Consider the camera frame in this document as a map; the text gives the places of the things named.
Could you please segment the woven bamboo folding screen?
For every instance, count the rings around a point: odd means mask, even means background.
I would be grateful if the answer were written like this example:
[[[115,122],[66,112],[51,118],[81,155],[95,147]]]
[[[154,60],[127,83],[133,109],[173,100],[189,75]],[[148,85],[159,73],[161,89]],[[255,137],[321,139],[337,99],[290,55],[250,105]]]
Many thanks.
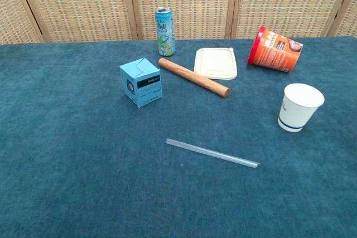
[[[0,45],[154,40],[169,6],[178,39],[252,38],[262,25],[291,37],[357,37],[357,0],[0,0]]]

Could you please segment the wooden rolling pin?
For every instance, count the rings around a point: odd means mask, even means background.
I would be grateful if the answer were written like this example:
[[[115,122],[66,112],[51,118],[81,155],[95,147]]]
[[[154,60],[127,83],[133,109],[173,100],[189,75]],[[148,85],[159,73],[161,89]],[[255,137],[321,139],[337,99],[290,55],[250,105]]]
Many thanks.
[[[181,65],[178,65],[172,61],[169,61],[165,58],[160,58],[159,61],[158,61],[158,64],[171,71],[172,73],[175,73],[176,75],[179,75],[197,85],[200,85],[202,87],[204,87],[205,89],[207,90],[210,90],[218,95],[220,95],[221,97],[223,98],[226,98],[228,95],[229,95],[229,88],[220,84],[220,83],[217,83],[217,82],[214,82],[206,77],[203,77]]]

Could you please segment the transparent plastic straw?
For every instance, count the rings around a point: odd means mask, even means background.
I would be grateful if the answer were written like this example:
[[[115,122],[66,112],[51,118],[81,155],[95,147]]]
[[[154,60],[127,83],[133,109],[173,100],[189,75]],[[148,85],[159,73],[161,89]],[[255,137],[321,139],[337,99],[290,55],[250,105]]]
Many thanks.
[[[167,138],[165,140],[165,143],[169,144],[169,145],[172,145],[172,146],[175,146],[175,147],[179,147],[179,148],[182,148],[182,149],[190,150],[190,151],[193,151],[193,152],[196,152],[196,153],[200,153],[200,154],[204,154],[204,155],[207,155],[207,156],[219,158],[219,159],[222,159],[222,160],[225,160],[225,161],[233,162],[233,163],[236,163],[236,164],[241,164],[241,165],[252,167],[252,168],[257,168],[260,165],[260,163],[258,163],[258,162],[254,162],[254,161],[250,161],[250,160],[247,160],[247,159],[231,156],[231,155],[228,155],[228,154],[224,154],[224,153],[220,153],[220,152],[217,152],[217,151],[209,150],[209,149],[206,149],[206,148],[198,147],[198,146],[192,145],[192,144],[187,144],[187,143],[180,142],[180,141],[177,141],[177,140],[173,140],[173,139],[170,139],[170,138]]]

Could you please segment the light blue drink can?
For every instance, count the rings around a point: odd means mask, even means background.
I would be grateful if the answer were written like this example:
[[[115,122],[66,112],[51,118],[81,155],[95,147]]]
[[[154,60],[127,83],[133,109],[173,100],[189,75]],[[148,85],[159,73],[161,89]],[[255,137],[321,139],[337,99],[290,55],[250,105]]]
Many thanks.
[[[172,56],[175,53],[173,9],[166,6],[156,8],[155,23],[158,53],[161,56]]]

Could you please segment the red instant noodle cup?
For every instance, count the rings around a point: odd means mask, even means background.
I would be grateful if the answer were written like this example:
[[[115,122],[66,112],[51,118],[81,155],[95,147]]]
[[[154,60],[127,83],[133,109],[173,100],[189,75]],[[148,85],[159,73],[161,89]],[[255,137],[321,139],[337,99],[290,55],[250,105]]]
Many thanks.
[[[260,26],[247,64],[289,73],[297,64],[302,49],[302,43]]]

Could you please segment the light blue cardboard box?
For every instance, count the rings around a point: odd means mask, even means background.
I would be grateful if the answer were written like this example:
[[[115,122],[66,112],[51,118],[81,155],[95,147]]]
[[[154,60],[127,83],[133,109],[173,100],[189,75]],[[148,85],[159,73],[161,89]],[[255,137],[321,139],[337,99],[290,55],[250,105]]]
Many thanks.
[[[119,67],[123,90],[139,108],[162,98],[160,69],[145,57]]]

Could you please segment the beige plastic lid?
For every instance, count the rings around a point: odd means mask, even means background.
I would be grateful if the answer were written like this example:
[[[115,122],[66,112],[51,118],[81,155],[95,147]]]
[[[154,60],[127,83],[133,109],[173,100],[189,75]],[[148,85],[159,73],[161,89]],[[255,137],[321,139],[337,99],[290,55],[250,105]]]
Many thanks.
[[[194,72],[208,79],[235,79],[238,71],[234,49],[224,47],[198,49]]]

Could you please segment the white paper cup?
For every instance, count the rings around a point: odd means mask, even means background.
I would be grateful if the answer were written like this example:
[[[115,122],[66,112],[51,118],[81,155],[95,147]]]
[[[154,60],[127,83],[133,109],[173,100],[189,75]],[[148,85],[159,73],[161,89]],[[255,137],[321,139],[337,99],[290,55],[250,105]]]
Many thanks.
[[[315,87],[303,83],[289,84],[284,88],[277,123],[288,132],[299,132],[324,102],[324,95]]]

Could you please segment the blue table cloth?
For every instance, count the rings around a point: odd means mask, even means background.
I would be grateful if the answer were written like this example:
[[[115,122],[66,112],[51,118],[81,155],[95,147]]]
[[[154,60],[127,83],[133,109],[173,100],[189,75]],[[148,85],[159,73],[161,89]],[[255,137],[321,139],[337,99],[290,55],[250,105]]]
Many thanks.
[[[229,96],[162,70],[141,108],[119,67],[155,41],[0,45],[0,238],[357,238],[357,38],[300,42],[285,74],[247,64],[252,40],[178,40],[188,69],[234,49]],[[293,83],[325,97],[299,132],[277,123]]]

